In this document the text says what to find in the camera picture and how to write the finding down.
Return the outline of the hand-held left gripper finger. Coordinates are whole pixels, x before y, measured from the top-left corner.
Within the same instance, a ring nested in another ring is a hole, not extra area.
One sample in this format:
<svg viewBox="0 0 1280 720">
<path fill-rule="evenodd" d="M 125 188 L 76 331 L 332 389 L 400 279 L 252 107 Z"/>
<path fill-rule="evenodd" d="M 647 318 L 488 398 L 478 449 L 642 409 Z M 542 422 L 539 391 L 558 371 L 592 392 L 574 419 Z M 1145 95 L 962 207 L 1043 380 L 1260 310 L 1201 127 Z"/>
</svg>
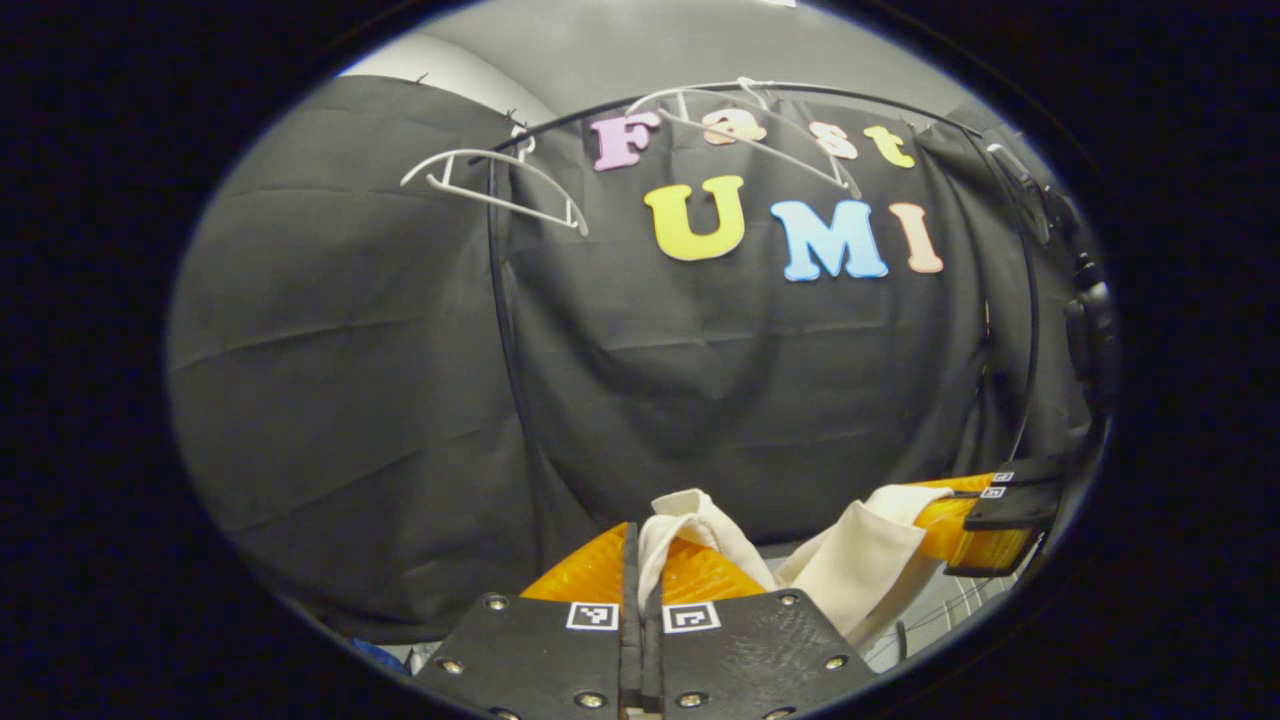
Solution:
<svg viewBox="0 0 1280 720">
<path fill-rule="evenodd" d="M 637 700 L 636 527 L 622 523 L 524 592 L 475 601 L 415 682 L 480 719 L 622 719 Z"/>
<path fill-rule="evenodd" d="M 805 719 L 877 674 L 804 591 L 768 591 L 677 538 L 646 612 L 646 706 L 663 719 Z"/>
</svg>

